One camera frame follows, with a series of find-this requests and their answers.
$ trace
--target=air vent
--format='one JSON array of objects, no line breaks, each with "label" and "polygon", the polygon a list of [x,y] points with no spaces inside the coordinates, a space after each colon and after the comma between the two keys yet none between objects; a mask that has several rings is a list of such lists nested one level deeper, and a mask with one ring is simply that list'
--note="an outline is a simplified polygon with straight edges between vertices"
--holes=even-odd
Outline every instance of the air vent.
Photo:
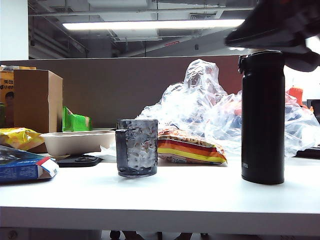
[{"label": "air vent", "polygon": [[[54,9],[54,11],[56,13],[65,13],[66,12],[66,9],[64,6],[52,6],[51,8]],[[74,10],[71,7],[68,7],[68,13],[73,13],[73,12],[74,12]]]},{"label": "air vent", "polygon": [[191,20],[212,20],[216,19],[217,12],[214,13],[190,13]]}]

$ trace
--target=thermos lid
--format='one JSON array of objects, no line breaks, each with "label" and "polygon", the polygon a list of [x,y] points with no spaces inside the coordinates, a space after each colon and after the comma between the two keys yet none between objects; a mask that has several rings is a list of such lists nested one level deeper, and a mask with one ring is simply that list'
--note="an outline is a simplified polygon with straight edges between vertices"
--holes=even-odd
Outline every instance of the thermos lid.
[{"label": "thermos lid", "polygon": [[266,50],[257,51],[247,56],[239,57],[238,71],[259,71],[265,68],[283,68],[285,65],[284,55],[280,51]]}]

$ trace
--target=chair leg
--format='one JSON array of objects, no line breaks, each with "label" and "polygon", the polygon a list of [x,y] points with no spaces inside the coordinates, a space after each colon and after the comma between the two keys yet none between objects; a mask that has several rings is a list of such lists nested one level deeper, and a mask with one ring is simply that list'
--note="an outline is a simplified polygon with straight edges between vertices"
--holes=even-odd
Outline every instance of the chair leg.
[{"label": "chair leg", "polygon": [[209,236],[209,234],[208,233],[200,233],[200,236],[201,236],[201,238],[202,239],[207,239],[208,238],[208,236]]},{"label": "chair leg", "polygon": [[162,231],[157,232],[158,240],[162,240]]},{"label": "chair leg", "polygon": [[111,240],[119,240],[120,234],[121,234],[120,231],[111,230],[111,231],[110,231],[110,238],[111,238]]}]

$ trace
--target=cable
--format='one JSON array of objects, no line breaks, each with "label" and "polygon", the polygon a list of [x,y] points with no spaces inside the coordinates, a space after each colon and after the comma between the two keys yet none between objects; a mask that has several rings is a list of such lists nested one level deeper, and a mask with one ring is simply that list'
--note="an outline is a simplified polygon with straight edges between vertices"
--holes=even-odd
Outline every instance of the cable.
[{"label": "cable", "polygon": [[[158,0],[156,0],[156,9],[159,10],[158,8]],[[159,13],[156,13],[156,20],[159,20]]]}]

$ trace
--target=paper bowl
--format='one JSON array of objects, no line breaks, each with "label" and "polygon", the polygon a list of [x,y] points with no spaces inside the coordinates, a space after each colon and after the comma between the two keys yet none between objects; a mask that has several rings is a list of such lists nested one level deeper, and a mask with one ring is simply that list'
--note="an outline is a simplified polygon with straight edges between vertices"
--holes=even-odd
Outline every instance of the paper bowl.
[{"label": "paper bowl", "polygon": [[100,145],[109,148],[116,141],[115,131],[74,131],[50,132],[40,135],[48,154],[51,156],[65,156],[100,152]]}]

